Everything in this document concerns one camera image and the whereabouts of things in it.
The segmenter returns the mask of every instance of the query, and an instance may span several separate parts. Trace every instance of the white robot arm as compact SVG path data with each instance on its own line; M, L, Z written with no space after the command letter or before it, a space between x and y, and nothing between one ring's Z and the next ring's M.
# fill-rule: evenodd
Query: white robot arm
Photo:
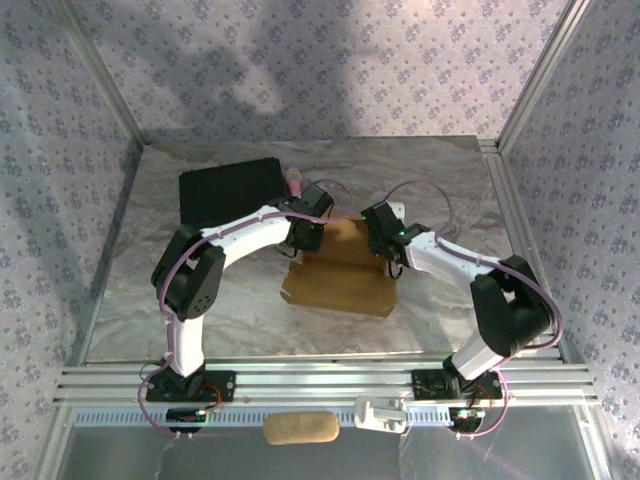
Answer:
M204 228L200 231L200 234L202 237L208 237L214 233L220 233L230 227L240 225L252 218L279 211L275 207L265 206L251 215L226 225ZM287 239L290 229L291 221L286 217L270 218L263 222L249 225L231 235L211 240L209 243L214 247L223 249L225 257L222 270L224 271L242 257L269 245L283 243ZM179 321L176 317L171 324L171 335L173 335L171 369L182 377L188 377L204 363L204 352L202 351L203 323L204 313L185 321Z
M538 283L529 264L516 255L500 260L481 256L443 239L429 228L414 224L405 227L386 202L362 212L369 227L369 248L389 262L430 273L459 288L473 299L478 332L443 364L443 374L430 388L433 394L458 397L465 386L513 356L551 324L545 302L530 287L505 274L515 270Z

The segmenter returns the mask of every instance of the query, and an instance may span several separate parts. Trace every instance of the brown cardboard piece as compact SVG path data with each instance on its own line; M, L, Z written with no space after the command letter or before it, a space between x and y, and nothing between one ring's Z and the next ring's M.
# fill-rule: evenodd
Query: brown cardboard piece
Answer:
M280 295L290 304L387 317L396 305L395 280L387 263L368 247L362 219L328 223L316 253L291 262Z

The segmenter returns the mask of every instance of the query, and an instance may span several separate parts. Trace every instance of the floral wallpaper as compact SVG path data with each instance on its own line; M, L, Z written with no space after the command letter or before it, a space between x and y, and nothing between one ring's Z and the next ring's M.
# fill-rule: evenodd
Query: floral wallpaper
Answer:
M495 138L566 0L75 0L149 142Z
M592 2L508 153L567 336L640 477L640 3Z
M26 478L135 152L47 2L0 4L0 478Z

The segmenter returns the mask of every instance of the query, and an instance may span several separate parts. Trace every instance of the black box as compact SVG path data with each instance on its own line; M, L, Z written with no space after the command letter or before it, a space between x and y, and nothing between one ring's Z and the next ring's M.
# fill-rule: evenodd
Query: black box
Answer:
M224 225L288 197L277 158L191 170L179 183L180 222L197 229Z

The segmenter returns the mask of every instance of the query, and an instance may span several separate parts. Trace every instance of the beige sponge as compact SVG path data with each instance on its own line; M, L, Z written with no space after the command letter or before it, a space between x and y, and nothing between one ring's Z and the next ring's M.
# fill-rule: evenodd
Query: beige sponge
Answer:
M263 427L269 445L332 442L339 433L340 420L333 412L274 413Z

